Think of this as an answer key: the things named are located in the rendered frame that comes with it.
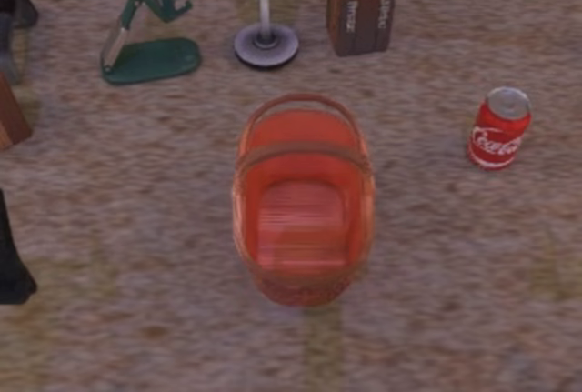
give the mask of table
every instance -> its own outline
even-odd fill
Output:
[[[303,49],[272,74],[231,51],[256,0],[195,0],[172,25],[144,13],[136,37],[191,36],[199,72],[119,88],[97,64],[123,2],[35,0],[17,89],[39,106],[35,134],[0,155],[0,185],[40,291],[0,308],[3,392],[573,381],[582,0],[398,0],[391,49],[350,58],[333,55],[325,0],[274,0],[273,20],[292,23]],[[535,117],[515,165],[483,173],[464,144],[499,85],[524,89]],[[295,91],[354,111],[377,183],[366,275],[311,312],[263,299],[231,236],[238,134],[257,106]]]

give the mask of goblet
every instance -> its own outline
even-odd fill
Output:
[[[259,0],[260,22],[246,26],[235,37],[238,59],[256,68],[285,65],[297,54],[299,41],[292,28],[271,24],[269,0]]]

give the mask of soda can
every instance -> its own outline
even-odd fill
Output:
[[[479,108],[471,130],[469,159],[486,170],[508,166],[516,158],[531,118],[531,103],[521,90],[492,90]]]

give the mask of coca-cola logo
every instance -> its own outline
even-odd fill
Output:
[[[471,139],[476,146],[489,154],[497,156],[508,156],[517,151],[521,145],[521,137],[516,137],[509,142],[499,142],[506,134],[497,128],[473,128]]]

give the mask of black object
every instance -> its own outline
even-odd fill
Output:
[[[24,304],[36,290],[33,276],[16,251],[4,192],[0,189],[0,305]]]
[[[38,12],[30,0],[0,0],[0,72],[11,85],[20,81],[12,56],[12,33],[15,28],[29,28],[38,21]]]

